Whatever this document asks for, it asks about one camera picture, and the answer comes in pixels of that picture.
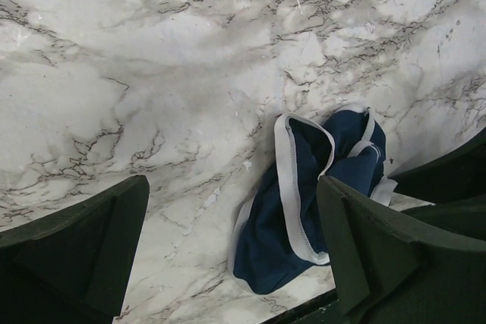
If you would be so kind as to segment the navy blue underwear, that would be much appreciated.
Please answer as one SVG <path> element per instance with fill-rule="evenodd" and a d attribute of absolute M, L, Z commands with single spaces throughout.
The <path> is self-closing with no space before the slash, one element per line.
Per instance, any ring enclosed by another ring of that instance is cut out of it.
<path fill-rule="evenodd" d="M 330 264 L 317 206 L 319 178 L 336 178 L 384 206 L 397 185 L 384 173 L 386 136 L 366 105 L 344 105 L 323 124 L 280 115 L 274 144 L 275 161 L 241 206 L 228 256 L 231 276 L 257 295 Z"/>

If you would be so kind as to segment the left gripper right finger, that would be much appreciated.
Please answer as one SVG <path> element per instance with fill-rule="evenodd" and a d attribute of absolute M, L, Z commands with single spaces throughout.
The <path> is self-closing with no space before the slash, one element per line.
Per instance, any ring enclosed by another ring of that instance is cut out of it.
<path fill-rule="evenodd" d="M 335 178 L 317 204 L 347 323 L 483 323 L 485 199 L 403 212 Z"/>

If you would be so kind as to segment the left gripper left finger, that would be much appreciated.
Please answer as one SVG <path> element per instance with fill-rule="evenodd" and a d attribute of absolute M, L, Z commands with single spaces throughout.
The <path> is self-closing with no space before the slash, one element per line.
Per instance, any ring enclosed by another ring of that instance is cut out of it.
<path fill-rule="evenodd" d="M 3 323 L 111 323 L 149 200 L 143 175 L 1 233 Z"/>

